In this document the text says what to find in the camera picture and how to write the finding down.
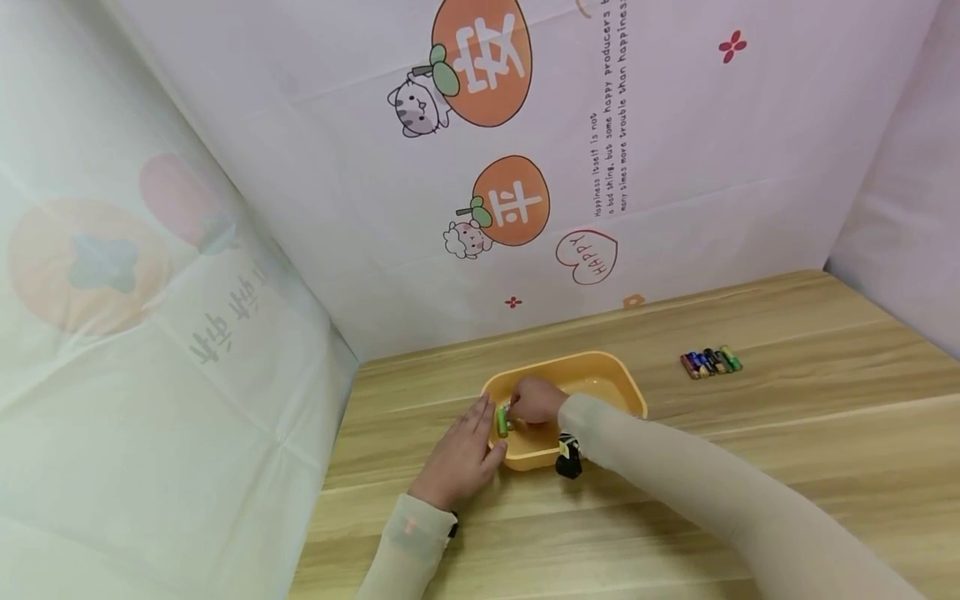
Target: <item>hand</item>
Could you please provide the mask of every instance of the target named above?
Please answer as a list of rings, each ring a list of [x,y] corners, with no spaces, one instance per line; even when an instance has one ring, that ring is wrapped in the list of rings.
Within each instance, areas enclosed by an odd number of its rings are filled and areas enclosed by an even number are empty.
[[[507,454],[505,440],[487,451],[493,408],[490,395],[484,394],[457,417],[407,493],[436,509],[449,511],[490,483]]]
[[[569,394],[539,377],[523,377],[510,396],[510,419],[521,419],[531,424],[553,422],[560,414]]]

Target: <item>pink circle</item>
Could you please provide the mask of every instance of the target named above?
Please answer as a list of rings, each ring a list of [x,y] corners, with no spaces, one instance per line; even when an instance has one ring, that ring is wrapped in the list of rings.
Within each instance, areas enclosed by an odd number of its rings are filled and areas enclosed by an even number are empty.
[[[198,248],[207,235],[205,220],[223,211],[213,192],[179,155],[154,156],[140,170],[140,195],[164,227]]]

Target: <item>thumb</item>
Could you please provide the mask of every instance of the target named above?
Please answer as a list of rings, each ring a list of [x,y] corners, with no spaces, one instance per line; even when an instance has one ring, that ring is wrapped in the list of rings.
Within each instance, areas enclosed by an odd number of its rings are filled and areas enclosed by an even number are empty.
[[[500,463],[503,462],[503,459],[507,456],[507,441],[500,440],[496,443],[493,449],[487,453],[487,456],[484,457],[483,462],[480,463],[480,468],[482,468],[486,473],[493,475],[493,472],[496,471],[496,468],[500,466]]]

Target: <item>chinese character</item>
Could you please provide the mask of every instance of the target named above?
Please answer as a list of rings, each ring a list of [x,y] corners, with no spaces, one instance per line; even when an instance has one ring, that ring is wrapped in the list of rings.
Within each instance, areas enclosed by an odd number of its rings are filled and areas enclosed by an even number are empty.
[[[210,313],[206,313],[206,320],[210,323],[210,326],[206,328],[206,337],[199,333],[194,333],[193,339],[199,348],[196,346],[190,347],[190,350],[200,357],[201,365],[205,365],[211,360],[215,363],[220,362],[220,355],[210,344],[211,342],[216,343],[217,346],[226,344],[225,352],[230,352],[230,349],[233,347],[233,342],[230,340],[233,334],[228,330],[227,321],[222,317],[214,317]]]
[[[250,310],[248,307],[252,307],[253,312],[257,312],[260,310],[260,305],[253,284],[242,276],[237,276],[237,278],[240,279],[240,289],[235,292],[230,292],[230,297],[233,299],[233,302],[230,303],[230,308],[233,309],[233,314],[237,316],[237,321],[239,321],[250,318]]]
[[[508,12],[503,15],[502,32],[488,28],[487,21],[483,18],[477,18],[473,21],[473,27],[462,27],[457,30],[457,46],[460,48],[460,57],[453,61],[453,68],[456,71],[467,73],[467,91],[469,93],[474,94],[487,89],[487,87],[496,89],[496,76],[510,73],[510,67],[507,66],[508,59],[514,64],[518,76],[525,77],[523,63],[516,53],[512,40],[514,21],[513,13]],[[477,38],[475,43],[480,46],[480,56],[476,59],[470,53],[470,39],[474,36]],[[491,44],[499,49],[499,60],[493,58]],[[486,72],[486,81],[477,79],[477,69]]]
[[[526,198],[523,196],[523,184],[520,181],[514,181],[514,193],[510,192],[500,192],[499,198],[495,191],[490,190],[487,193],[487,197],[490,198],[490,206],[493,208],[493,216],[496,218],[496,225],[498,227],[503,227],[503,220],[506,219],[507,223],[513,223],[516,221],[516,212],[508,212],[516,210],[520,213],[520,222],[527,222],[527,206],[531,204],[536,204],[542,202],[543,198],[540,196],[534,196],[533,198]],[[513,200],[513,202],[501,204],[501,200]]]

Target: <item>red flower pattern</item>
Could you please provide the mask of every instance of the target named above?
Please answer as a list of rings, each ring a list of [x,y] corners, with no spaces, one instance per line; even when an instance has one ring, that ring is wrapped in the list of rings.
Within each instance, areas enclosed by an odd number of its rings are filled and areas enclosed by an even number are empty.
[[[733,32],[733,35],[730,36],[730,41],[725,41],[720,44],[720,52],[725,53],[723,56],[723,63],[727,64],[733,60],[733,55],[737,52],[743,50],[747,47],[747,40],[740,39],[741,33],[740,30]]]

